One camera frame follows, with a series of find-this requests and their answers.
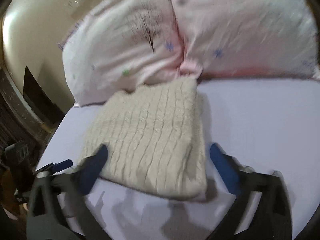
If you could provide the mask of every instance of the blue star print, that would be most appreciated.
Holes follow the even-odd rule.
[[[169,52],[173,51],[173,44],[172,42],[165,42],[165,47],[167,48],[167,50],[169,50]]]
[[[216,56],[216,58],[222,58],[222,49],[216,49],[213,54]]]

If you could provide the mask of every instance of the cable knit texture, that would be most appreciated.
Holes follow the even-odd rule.
[[[89,128],[81,159],[105,143],[105,179],[162,197],[197,196],[206,176],[196,87],[192,78],[181,78],[114,94]]]

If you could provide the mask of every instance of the light purple bed sheet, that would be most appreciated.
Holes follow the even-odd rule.
[[[206,143],[257,172],[279,170],[286,182],[293,235],[305,227],[320,202],[320,84],[301,80],[220,80],[201,83]],[[38,167],[77,161],[87,127],[101,106],[72,108],[49,143]],[[208,201],[178,202],[146,195],[99,179],[86,203],[113,240],[206,239],[234,201],[207,160]],[[64,206],[64,196],[60,203]],[[249,225],[259,196],[239,227]],[[67,207],[63,211],[70,216]],[[81,232],[74,218],[71,228]]]

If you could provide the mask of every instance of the blue gripper pad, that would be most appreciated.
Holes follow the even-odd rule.
[[[210,159],[218,170],[228,191],[238,196],[241,193],[240,177],[235,166],[230,163],[230,159],[222,152],[218,143],[214,143],[210,147]]]
[[[108,149],[102,144],[96,154],[86,159],[79,171],[78,190],[82,196],[88,195],[93,188],[100,172],[108,160]]]
[[[70,159],[67,159],[67,160],[60,162],[60,163],[56,163],[52,166],[52,173],[63,171],[67,168],[72,167],[72,165],[73,165],[73,162]]]

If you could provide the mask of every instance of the beige knit sweater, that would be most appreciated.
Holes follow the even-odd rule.
[[[81,158],[105,143],[105,179],[162,197],[197,196],[206,176],[196,87],[182,78],[116,93],[89,128]]]

